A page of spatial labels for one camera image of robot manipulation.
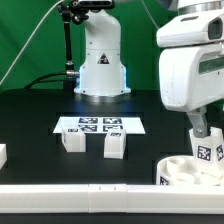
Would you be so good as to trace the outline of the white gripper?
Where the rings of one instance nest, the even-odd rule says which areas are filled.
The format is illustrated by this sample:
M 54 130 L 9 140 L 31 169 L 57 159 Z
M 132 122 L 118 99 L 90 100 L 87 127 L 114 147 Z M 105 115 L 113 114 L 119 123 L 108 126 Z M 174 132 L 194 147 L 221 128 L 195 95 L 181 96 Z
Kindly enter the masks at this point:
M 207 108 L 202 106 L 224 98 L 224 49 L 219 43 L 165 49 L 159 83 L 165 108 L 188 112 L 194 136 L 206 137 Z

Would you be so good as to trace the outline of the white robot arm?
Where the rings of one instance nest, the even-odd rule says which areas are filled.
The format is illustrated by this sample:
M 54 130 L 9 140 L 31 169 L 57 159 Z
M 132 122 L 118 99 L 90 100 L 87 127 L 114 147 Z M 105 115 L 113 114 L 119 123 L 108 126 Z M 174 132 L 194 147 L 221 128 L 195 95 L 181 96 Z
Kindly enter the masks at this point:
M 206 106 L 224 97 L 224 0 L 158 0 L 178 15 L 156 33 L 163 49 L 159 58 L 159 81 L 166 109 L 185 112 L 196 137 L 208 135 Z M 114 31 L 107 36 L 109 16 L 103 11 L 111 0 L 78 0 L 89 11 L 86 25 L 86 60 L 81 67 L 80 88 L 87 95 L 117 95 L 124 77 L 114 87 L 102 87 L 102 78 L 118 68 L 120 44 Z

